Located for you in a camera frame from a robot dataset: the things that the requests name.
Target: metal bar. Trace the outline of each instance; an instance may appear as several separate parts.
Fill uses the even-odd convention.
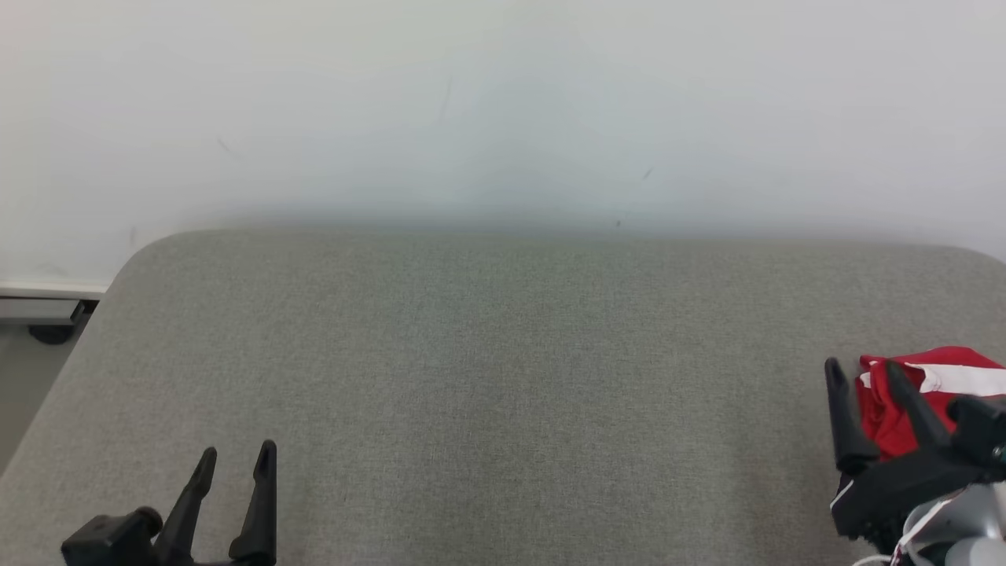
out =
[[[0,299],[0,325],[72,327],[83,313],[83,303],[74,300]]]

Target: wire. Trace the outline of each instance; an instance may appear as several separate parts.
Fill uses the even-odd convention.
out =
[[[886,554],[874,554],[873,556],[867,556],[866,558],[860,558],[859,560],[852,563],[852,566],[864,566],[870,562],[890,562],[890,557]]]

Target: red and white fabric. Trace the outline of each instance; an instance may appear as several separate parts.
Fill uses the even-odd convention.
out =
[[[914,450],[918,444],[911,422],[890,397],[886,358],[863,356],[865,372],[856,380],[863,431],[889,459]],[[920,354],[891,358],[932,405],[950,431],[955,424],[947,416],[947,405],[957,395],[979,397],[1006,395],[1006,368],[963,347],[944,347]]]

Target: gray floor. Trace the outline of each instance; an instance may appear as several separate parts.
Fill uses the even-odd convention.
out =
[[[26,327],[0,327],[0,474],[76,344],[46,346]]]

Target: red cloth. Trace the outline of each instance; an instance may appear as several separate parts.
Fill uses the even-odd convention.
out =
[[[859,359],[859,365],[862,369],[869,372],[870,387],[866,387],[861,379],[857,379],[856,393],[859,399],[859,410],[862,413],[863,431],[880,448],[881,459],[890,459],[914,450],[918,447],[918,443],[915,442],[915,436],[911,432],[911,421],[890,397],[890,390],[887,386],[887,371],[883,364],[885,360],[887,359],[877,356],[863,356]],[[970,348],[963,347],[938,348],[921,354],[898,356],[890,360],[899,363],[904,374],[916,389],[921,387],[926,373],[923,370],[907,367],[905,364],[1003,369],[999,364]],[[923,393],[923,397],[936,409],[937,415],[951,432],[954,431],[956,425],[947,416],[947,405],[954,397],[962,393],[977,392],[931,391]]]

